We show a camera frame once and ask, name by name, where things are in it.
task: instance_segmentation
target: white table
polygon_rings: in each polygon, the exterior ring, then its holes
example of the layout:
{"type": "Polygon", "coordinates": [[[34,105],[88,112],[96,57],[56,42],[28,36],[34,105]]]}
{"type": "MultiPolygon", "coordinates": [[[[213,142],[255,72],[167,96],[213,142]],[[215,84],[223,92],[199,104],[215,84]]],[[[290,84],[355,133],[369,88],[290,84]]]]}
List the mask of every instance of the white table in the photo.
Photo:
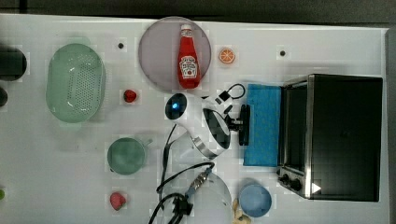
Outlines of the white table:
{"type": "MultiPolygon", "coordinates": [[[[137,60],[140,36],[153,20],[0,15],[0,42],[14,45],[29,60],[17,82],[0,81],[8,104],[0,108],[0,222],[8,223],[148,223],[157,204],[163,144],[172,123],[163,107],[170,94],[144,77],[137,60]],[[53,53],[85,36],[102,57],[106,96],[99,113],[80,127],[68,127],[51,115],[45,101],[48,65],[53,53]],[[118,49],[119,43],[124,49],[118,49]],[[135,105],[124,105],[125,89],[139,92],[135,105]],[[131,176],[109,172],[106,151],[123,135],[152,137],[148,164],[131,176]],[[116,189],[131,201],[114,212],[108,196],[116,189]]],[[[198,22],[212,45],[212,62],[202,86],[208,95],[235,82],[281,84],[311,73],[385,78],[386,29],[198,22]],[[221,65],[219,49],[237,53],[221,65]],[[285,57],[279,52],[285,50],[285,57]]],[[[308,201],[276,183],[274,169],[244,167],[243,149],[217,160],[215,173],[233,198],[246,177],[256,178],[273,196],[270,212],[254,223],[389,223],[386,92],[379,203],[308,201]]]]}

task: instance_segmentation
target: power cord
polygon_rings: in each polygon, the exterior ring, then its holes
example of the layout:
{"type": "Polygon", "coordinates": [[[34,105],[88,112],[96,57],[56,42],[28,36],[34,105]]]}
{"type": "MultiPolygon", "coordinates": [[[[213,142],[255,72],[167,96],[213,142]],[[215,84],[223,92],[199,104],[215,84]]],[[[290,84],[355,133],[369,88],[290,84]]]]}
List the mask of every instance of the power cord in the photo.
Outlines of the power cord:
{"type": "Polygon", "coordinates": [[[182,173],[184,173],[184,172],[186,172],[188,170],[192,170],[192,169],[196,169],[198,167],[202,167],[202,166],[208,165],[209,168],[207,168],[206,171],[205,171],[206,174],[208,175],[209,173],[211,173],[213,167],[215,167],[215,163],[214,162],[202,162],[202,163],[193,165],[193,166],[191,166],[191,167],[189,167],[187,169],[184,169],[184,170],[178,172],[175,175],[172,175],[171,177],[169,177],[169,178],[167,178],[165,180],[165,175],[166,175],[166,170],[167,170],[167,165],[168,165],[168,160],[169,160],[169,150],[170,150],[170,147],[172,146],[172,144],[174,143],[174,141],[169,143],[169,140],[170,140],[170,138],[172,136],[172,133],[174,132],[175,128],[176,128],[176,124],[173,126],[172,131],[169,133],[168,139],[166,140],[166,144],[165,144],[165,147],[163,149],[163,174],[162,174],[162,177],[161,177],[161,184],[156,189],[157,193],[159,194],[159,203],[157,204],[157,207],[155,208],[153,214],[151,215],[151,218],[150,218],[150,221],[149,221],[148,224],[152,224],[152,222],[154,221],[154,218],[157,216],[157,213],[160,210],[160,208],[162,210],[164,210],[164,203],[167,200],[171,199],[171,198],[176,198],[177,199],[176,203],[178,203],[178,204],[182,203],[183,206],[181,206],[181,207],[183,207],[184,209],[181,209],[181,210],[178,210],[178,211],[174,211],[175,214],[174,214],[174,216],[172,217],[171,221],[168,224],[178,224],[181,221],[181,219],[183,218],[184,215],[189,215],[190,211],[192,209],[192,204],[188,204],[187,200],[195,192],[195,190],[189,189],[186,192],[186,195],[182,195],[180,193],[172,193],[172,194],[169,194],[169,195],[167,195],[166,197],[163,198],[163,187],[167,183],[169,183],[170,181],[172,181],[173,179],[175,179],[176,177],[178,177],[179,175],[181,175],[182,173]],[[186,206],[190,206],[189,211],[185,210],[186,206]]]}
{"type": "MultiPolygon", "coordinates": [[[[165,174],[166,174],[166,169],[168,166],[168,158],[169,158],[169,149],[172,146],[172,143],[169,144],[169,140],[171,139],[172,133],[174,132],[176,128],[176,124],[173,126],[172,131],[169,133],[168,139],[166,140],[165,143],[165,148],[163,149],[163,174],[161,176],[161,184],[163,183],[163,181],[165,180],[165,174]]],[[[158,195],[158,199],[159,201],[161,201],[161,199],[163,198],[163,190],[161,189],[160,191],[157,190],[158,195]]]]}
{"type": "Polygon", "coordinates": [[[241,95],[237,96],[237,97],[231,97],[231,98],[233,98],[233,100],[242,98],[242,97],[245,95],[245,93],[246,93],[246,89],[245,89],[244,85],[242,85],[241,83],[233,84],[233,85],[230,87],[230,89],[227,90],[227,93],[228,93],[230,90],[232,90],[234,87],[237,87],[237,86],[241,87],[242,90],[243,90],[244,92],[243,92],[241,95]]]}

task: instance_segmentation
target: ketchup label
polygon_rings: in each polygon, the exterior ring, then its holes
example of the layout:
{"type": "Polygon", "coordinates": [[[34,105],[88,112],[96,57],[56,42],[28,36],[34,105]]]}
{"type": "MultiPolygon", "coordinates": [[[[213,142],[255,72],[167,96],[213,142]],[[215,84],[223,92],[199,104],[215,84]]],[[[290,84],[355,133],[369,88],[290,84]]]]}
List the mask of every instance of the ketchup label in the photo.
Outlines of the ketchup label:
{"type": "Polygon", "coordinates": [[[192,37],[192,32],[191,32],[191,30],[182,30],[181,36],[192,37]]]}
{"type": "Polygon", "coordinates": [[[183,78],[197,77],[197,62],[192,56],[184,56],[180,61],[180,71],[183,78]]]}

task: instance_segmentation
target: orange slice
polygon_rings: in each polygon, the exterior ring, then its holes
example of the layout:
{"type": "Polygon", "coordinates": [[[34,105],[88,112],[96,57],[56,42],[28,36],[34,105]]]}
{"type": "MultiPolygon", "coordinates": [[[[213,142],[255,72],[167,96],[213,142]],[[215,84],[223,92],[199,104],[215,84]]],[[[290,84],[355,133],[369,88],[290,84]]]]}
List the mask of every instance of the orange slice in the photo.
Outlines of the orange slice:
{"type": "Polygon", "coordinates": [[[219,59],[222,63],[233,63],[233,60],[235,60],[235,54],[231,49],[222,49],[219,54],[219,59]]]}

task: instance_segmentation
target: oven glass window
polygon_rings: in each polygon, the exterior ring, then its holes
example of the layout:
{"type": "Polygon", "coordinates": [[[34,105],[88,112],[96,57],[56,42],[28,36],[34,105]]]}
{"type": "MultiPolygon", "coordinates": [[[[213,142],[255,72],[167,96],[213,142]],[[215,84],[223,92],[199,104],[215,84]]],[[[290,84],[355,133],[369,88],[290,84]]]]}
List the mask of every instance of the oven glass window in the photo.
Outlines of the oven glass window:
{"type": "Polygon", "coordinates": [[[304,171],[306,132],[306,85],[287,90],[287,165],[304,171]]]}

